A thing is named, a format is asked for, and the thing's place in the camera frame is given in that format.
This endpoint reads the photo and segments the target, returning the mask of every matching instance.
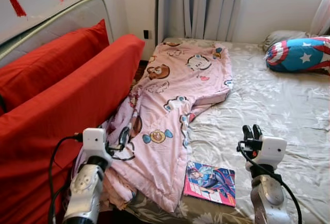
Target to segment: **red cushion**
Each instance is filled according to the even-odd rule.
[[[0,68],[0,95],[11,111],[109,45],[104,20],[65,34]]]
[[[57,84],[0,117],[0,223],[46,223],[47,169],[57,142],[102,123],[127,96],[144,42],[121,37]],[[65,141],[53,166],[54,191],[81,144]]]

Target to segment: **black cable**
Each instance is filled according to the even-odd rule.
[[[276,181],[278,181],[289,193],[289,195],[291,196],[294,205],[297,209],[298,212],[298,224],[302,224],[302,214],[301,214],[301,210],[300,210],[300,206],[299,203],[296,199],[296,197],[294,196],[293,192],[290,190],[289,186],[286,185],[281,179],[277,178],[277,176],[275,174],[273,174],[272,172],[270,172],[267,169],[264,169],[264,167],[258,165],[257,163],[255,163],[252,159],[250,159],[247,154],[243,151],[242,147],[241,147],[241,143],[245,143],[244,141],[239,141],[238,142],[238,149],[239,151],[242,153],[242,155],[244,156],[244,158],[249,161],[253,166],[258,167],[259,169],[263,170],[267,175],[269,175],[270,177],[272,177],[273,179],[275,179]]]
[[[61,139],[57,143],[57,145],[56,145],[56,147],[55,147],[55,149],[54,149],[54,151],[52,153],[51,161],[49,162],[49,165],[50,166],[49,166],[49,169],[48,169],[48,179],[49,179],[49,185],[50,185],[49,187],[51,189],[51,198],[54,197],[54,186],[53,186],[52,167],[53,167],[53,162],[54,162],[54,159],[55,159],[55,155],[56,155],[57,150],[59,149],[60,145],[62,144],[62,142],[65,141],[65,140],[68,140],[68,139],[75,139],[75,136],[67,136],[67,137],[64,137],[63,139]]]
[[[60,147],[60,145],[65,141],[65,140],[68,140],[68,139],[74,139],[74,140],[78,140],[78,141],[82,141],[83,140],[83,135],[81,134],[81,133],[77,133],[77,134],[75,134],[75,135],[73,135],[73,136],[67,136],[67,137],[64,137],[64,138],[62,138],[58,143],[57,143],[57,145],[56,145],[56,147],[55,147],[55,149],[54,149],[54,151],[53,151],[53,153],[52,153],[52,157],[51,157],[51,161],[49,162],[49,169],[48,169],[48,179],[49,179],[49,187],[50,187],[50,189],[51,189],[51,199],[52,199],[52,202],[53,202],[53,199],[54,199],[54,196],[55,196],[55,194],[54,194],[54,186],[53,186],[53,174],[52,174],[52,167],[53,167],[53,162],[54,162],[54,160],[55,160],[55,155],[56,155],[56,153],[57,153],[57,150],[59,149],[59,147]],[[55,206],[53,205],[53,204],[51,204],[50,206],[49,206],[49,208],[51,208],[51,211],[52,211],[52,214],[51,214],[51,219],[49,218],[49,216],[48,216],[48,222],[49,221],[51,221],[51,222],[49,222],[49,224],[51,224],[51,223],[53,223],[53,215],[55,214]]]
[[[55,215],[55,201],[58,195],[61,193],[62,190],[66,189],[69,186],[69,184],[64,184],[61,188],[58,189],[58,191],[55,192],[54,196],[52,197],[51,204],[49,206],[48,210],[48,224],[54,224],[56,221],[54,220]]]

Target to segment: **white robotic arm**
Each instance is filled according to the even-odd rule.
[[[104,172],[111,166],[105,130],[85,129],[82,137],[88,160],[71,182],[71,198],[63,220],[66,224],[97,223]]]
[[[274,174],[277,165],[282,161],[287,142],[282,138],[264,136],[258,125],[253,125],[253,133],[249,126],[243,126],[244,141],[240,141],[237,151],[246,158],[245,168],[251,172],[251,201],[254,207],[255,224],[290,224],[287,213],[288,198],[282,185],[285,185],[279,174]],[[301,224],[301,211],[295,200]]]

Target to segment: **gray curtain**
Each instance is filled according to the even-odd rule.
[[[330,28],[330,0],[322,0],[315,13],[309,33],[311,35],[325,35]]]
[[[158,40],[231,41],[241,0],[158,0]]]

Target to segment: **gray pillow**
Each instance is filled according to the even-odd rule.
[[[262,42],[263,51],[268,49],[277,42],[281,42],[289,39],[308,38],[309,33],[297,30],[277,30],[271,32],[266,39]]]

